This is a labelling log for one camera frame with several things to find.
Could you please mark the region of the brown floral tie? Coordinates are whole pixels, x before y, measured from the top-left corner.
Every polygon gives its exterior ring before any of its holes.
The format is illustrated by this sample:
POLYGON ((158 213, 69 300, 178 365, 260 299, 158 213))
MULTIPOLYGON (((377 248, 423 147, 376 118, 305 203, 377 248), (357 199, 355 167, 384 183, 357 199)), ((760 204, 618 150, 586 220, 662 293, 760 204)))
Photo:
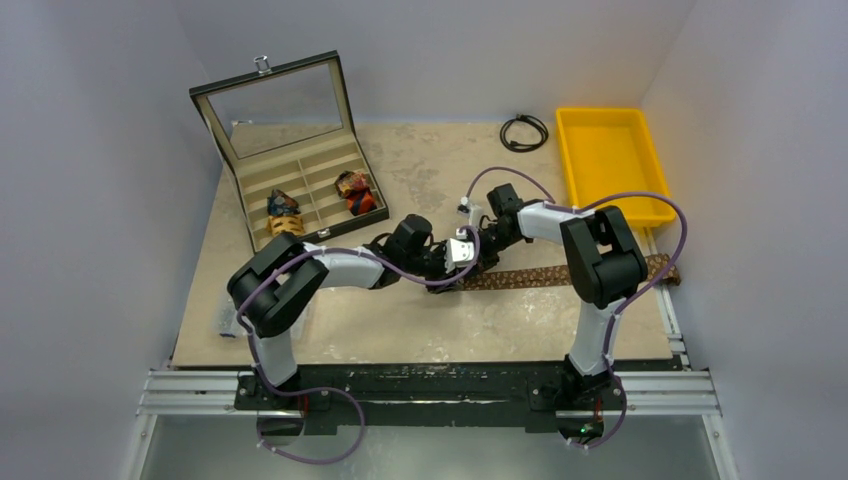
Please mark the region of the brown floral tie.
MULTIPOLYGON (((651 254, 645 257, 649 269, 648 280, 667 266, 668 254, 651 254)), ((682 282, 676 266, 658 281, 659 285, 678 286, 682 282)), ((463 291, 497 291, 571 286, 571 276, 567 265, 535 267, 519 270, 506 270, 481 273, 473 278, 465 277, 461 284, 463 291)))

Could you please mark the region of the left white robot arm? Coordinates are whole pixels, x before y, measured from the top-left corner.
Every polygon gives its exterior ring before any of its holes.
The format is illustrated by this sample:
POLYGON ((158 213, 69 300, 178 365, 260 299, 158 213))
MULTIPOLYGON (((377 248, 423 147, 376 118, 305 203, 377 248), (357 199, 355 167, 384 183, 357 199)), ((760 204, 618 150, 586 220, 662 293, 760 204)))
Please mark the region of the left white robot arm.
POLYGON ((290 330, 319 290, 380 290, 402 278, 445 290, 471 273, 481 252, 475 227, 463 226, 456 237, 434 242, 429 222, 413 214, 356 248, 315 245, 290 233, 272 240, 226 285, 236 321, 248 334, 260 397, 275 409, 297 399, 290 330))

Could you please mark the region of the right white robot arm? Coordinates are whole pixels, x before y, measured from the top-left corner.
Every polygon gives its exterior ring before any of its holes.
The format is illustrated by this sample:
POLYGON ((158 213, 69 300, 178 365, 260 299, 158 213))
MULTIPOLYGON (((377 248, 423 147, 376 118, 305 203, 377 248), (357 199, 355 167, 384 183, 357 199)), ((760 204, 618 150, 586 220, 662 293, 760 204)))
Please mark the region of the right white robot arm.
POLYGON ((561 392, 569 404, 584 407, 611 381, 620 310, 647 279, 640 247, 615 206, 566 212, 542 200, 522 200, 509 183, 495 187, 487 200, 494 221, 480 230, 479 273, 497 265, 499 254, 520 241, 546 240, 564 249, 581 305, 575 339, 564 359, 561 392))

